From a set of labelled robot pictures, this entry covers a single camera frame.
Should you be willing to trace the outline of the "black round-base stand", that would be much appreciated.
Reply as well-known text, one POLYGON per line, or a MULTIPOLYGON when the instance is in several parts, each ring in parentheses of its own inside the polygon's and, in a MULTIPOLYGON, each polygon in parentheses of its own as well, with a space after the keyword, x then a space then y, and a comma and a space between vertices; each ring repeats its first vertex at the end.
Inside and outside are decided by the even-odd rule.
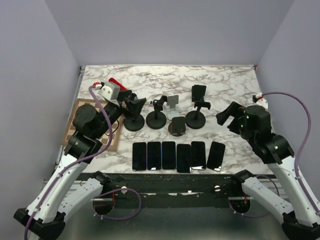
POLYGON ((201 129, 206 123, 206 117, 201 113, 201 108, 210 109, 211 103, 206 101, 195 101, 194 107, 196 110, 190 111, 185 116, 185 123, 191 129, 201 129))
POLYGON ((130 132, 137 132, 141 130, 145 124, 145 119, 140 114, 137 119, 127 118, 125 116, 124 127, 130 132))
POLYGON ((150 102, 150 104, 153 105, 154 111, 150 112, 145 119, 149 128, 159 130, 166 125, 167 117, 163 113, 163 105, 167 101, 167 96, 162 95, 160 99, 155 99, 150 102))

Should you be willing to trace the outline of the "pink-edged black phone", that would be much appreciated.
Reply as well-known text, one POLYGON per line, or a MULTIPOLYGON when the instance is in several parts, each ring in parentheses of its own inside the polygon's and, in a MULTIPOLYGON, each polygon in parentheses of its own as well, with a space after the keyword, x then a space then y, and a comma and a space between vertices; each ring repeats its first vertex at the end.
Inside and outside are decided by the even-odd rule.
POLYGON ((132 144, 132 170, 145 171, 147 169, 147 144, 135 142, 132 144))

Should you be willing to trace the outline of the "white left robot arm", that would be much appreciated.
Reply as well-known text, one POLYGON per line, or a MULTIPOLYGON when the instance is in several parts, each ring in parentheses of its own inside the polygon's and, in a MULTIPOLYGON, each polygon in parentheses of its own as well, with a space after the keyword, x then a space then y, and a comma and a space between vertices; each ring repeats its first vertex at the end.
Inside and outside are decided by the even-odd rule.
POLYGON ((112 125, 119 117, 136 120, 145 98, 139 99, 131 90, 99 94, 107 101, 101 105, 93 88, 89 88, 97 110, 91 104, 77 108, 73 126, 75 132, 68 140, 64 154, 54 173, 36 199, 14 213, 14 219, 24 226, 24 239, 33 233, 42 240, 56 240, 63 232, 67 220, 85 203, 95 197, 113 197, 120 188, 114 188, 112 179, 104 173, 93 173, 86 183, 72 194, 68 191, 93 158, 106 151, 113 138, 112 125))

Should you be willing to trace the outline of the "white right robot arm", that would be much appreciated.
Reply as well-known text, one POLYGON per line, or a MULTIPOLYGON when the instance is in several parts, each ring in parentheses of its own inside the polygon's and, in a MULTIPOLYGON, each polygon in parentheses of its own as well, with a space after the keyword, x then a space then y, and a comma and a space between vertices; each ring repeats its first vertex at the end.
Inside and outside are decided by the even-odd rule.
POLYGON ((232 102, 216 115, 217 123, 222 126, 229 117, 233 120, 228 129, 249 143, 273 172, 288 200, 265 187, 248 170, 231 177, 230 191, 236 196, 246 194, 259 202, 279 221, 290 240, 318 240, 320 215, 311 202, 319 201, 313 192, 304 192, 308 185, 295 166, 296 155, 283 136, 273 133, 270 113, 261 105, 244 107, 232 102))

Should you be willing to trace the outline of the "black phone dark case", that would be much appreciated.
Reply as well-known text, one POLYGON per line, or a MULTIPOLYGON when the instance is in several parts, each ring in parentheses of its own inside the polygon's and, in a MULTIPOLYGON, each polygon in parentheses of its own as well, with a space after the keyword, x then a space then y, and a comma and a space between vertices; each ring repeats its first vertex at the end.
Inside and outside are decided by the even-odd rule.
POLYGON ((176 143, 174 141, 162 142, 161 166, 163 170, 176 169, 176 143))

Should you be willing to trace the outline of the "blue-edged black phone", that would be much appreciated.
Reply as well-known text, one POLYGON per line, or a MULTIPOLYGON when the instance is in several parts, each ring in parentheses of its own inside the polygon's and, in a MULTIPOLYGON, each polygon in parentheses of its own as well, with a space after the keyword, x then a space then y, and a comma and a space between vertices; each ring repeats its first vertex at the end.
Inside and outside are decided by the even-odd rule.
POLYGON ((161 169, 161 143, 159 141, 147 143, 147 169, 161 169))

